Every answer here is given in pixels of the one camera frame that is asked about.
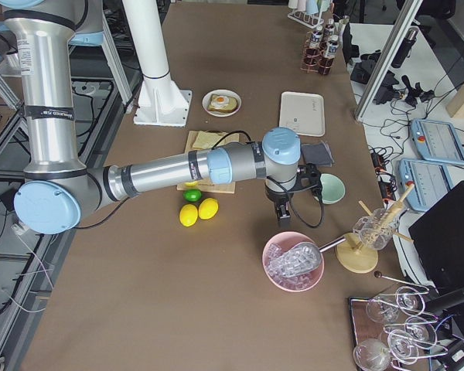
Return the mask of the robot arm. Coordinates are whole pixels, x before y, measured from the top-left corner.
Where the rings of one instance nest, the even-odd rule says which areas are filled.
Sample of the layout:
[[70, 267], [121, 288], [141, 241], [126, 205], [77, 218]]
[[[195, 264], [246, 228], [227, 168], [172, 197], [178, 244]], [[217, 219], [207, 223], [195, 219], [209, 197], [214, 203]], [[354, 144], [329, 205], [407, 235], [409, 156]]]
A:
[[291, 194], [298, 184], [300, 140], [288, 128], [274, 128], [260, 142], [89, 169], [78, 156], [68, 45], [76, 36], [101, 43], [101, 2], [4, 1], [2, 7], [17, 41], [31, 153], [14, 207], [31, 230], [62, 233], [108, 204], [201, 179], [216, 185], [263, 179], [277, 194]]

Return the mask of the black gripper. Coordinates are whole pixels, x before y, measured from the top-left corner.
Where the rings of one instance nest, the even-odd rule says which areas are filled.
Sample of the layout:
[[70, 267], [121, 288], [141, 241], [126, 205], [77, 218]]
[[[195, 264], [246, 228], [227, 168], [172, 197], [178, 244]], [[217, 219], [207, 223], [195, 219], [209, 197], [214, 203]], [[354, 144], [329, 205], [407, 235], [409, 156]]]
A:
[[288, 204], [278, 204], [284, 204], [290, 200], [292, 196], [291, 190], [295, 186], [295, 183], [295, 177], [292, 177], [284, 182], [281, 182], [272, 177], [267, 177], [267, 179], [265, 180], [266, 196], [270, 201], [272, 201], [275, 204], [275, 214], [279, 226], [290, 225], [291, 214], [288, 209]]

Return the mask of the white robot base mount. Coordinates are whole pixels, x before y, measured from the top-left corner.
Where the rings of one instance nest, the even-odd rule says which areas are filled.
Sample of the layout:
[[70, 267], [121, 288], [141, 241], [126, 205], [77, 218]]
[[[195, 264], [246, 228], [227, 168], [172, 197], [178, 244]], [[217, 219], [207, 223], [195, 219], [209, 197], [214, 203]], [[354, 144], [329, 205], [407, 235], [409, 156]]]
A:
[[143, 75], [134, 122], [183, 128], [192, 92], [171, 78], [156, 2], [127, 0], [123, 6]]

